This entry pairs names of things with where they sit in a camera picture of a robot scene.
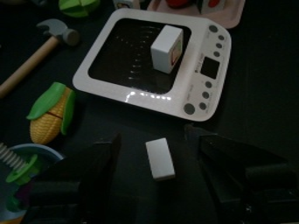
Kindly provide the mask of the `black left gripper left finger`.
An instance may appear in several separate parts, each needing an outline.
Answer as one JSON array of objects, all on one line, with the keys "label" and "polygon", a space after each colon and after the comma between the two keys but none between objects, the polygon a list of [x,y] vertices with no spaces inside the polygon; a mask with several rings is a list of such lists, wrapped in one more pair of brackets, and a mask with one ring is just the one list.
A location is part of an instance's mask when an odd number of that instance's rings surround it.
[{"label": "black left gripper left finger", "polygon": [[121,136],[93,143],[35,179],[23,224],[105,224]]}]

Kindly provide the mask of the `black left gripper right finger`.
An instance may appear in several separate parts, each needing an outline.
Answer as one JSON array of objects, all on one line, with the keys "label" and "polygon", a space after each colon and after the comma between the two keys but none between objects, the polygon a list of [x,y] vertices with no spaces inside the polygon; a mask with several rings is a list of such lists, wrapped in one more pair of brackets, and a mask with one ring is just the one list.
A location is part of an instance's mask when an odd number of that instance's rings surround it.
[{"label": "black left gripper right finger", "polygon": [[219,224],[299,224],[299,181],[290,162],[191,124],[184,136],[198,148]]}]

